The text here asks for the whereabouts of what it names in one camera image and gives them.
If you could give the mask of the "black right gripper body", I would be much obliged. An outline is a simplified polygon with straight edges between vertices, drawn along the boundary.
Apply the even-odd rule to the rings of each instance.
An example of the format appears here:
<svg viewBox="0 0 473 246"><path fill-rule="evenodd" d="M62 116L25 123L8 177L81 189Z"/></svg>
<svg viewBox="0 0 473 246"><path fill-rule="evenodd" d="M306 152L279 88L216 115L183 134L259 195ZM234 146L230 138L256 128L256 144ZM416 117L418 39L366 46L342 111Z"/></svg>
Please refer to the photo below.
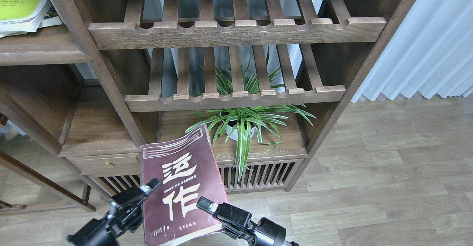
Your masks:
<svg viewBox="0 0 473 246"><path fill-rule="evenodd" d="M298 246L294 241L286 240L286 229L267 219L260 219L255 224L250 219L242 223L222 220L224 233L232 239L243 239L249 246Z"/></svg>

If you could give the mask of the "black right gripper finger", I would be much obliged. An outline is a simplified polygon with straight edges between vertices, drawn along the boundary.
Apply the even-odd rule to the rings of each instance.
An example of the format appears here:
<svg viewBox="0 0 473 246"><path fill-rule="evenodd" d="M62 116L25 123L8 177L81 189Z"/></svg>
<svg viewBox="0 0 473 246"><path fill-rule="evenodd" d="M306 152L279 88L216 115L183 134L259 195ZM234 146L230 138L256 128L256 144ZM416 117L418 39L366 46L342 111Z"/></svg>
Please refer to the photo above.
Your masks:
<svg viewBox="0 0 473 246"><path fill-rule="evenodd" d="M226 231L245 232L253 227L251 222L252 214L231 204L225 202L216 204L201 196L197 202L197 208L221 221Z"/></svg>

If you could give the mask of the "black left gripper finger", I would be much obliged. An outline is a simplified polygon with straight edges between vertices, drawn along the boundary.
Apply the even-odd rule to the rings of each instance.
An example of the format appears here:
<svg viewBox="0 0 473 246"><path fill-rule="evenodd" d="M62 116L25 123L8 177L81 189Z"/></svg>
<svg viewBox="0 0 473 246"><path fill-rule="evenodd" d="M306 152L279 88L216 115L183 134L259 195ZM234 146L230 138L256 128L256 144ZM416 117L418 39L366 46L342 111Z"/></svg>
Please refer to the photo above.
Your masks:
<svg viewBox="0 0 473 246"><path fill-rule="evenodd" d="M112 196L109 201L112 211L126 211L130 208L135 208L141 205L152 192L160 187L161 182L156 178L150 180L147 184L141 187L131 187L128 190L120 192Z"/></svg>

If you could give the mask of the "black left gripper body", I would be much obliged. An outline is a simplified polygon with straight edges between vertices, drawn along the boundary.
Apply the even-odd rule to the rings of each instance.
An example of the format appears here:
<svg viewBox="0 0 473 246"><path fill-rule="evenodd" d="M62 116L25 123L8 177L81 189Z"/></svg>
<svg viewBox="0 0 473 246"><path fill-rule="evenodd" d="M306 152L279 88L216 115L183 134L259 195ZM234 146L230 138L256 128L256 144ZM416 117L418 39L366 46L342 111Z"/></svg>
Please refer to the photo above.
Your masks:
<svg viewBox="0 0 473 246"><path fill-rule="evenodd" d="M142 207L111 208L100 220L91 219L74 235L67 236L72 246L118 246L117 238L135 232L142 224Z"/></svg>

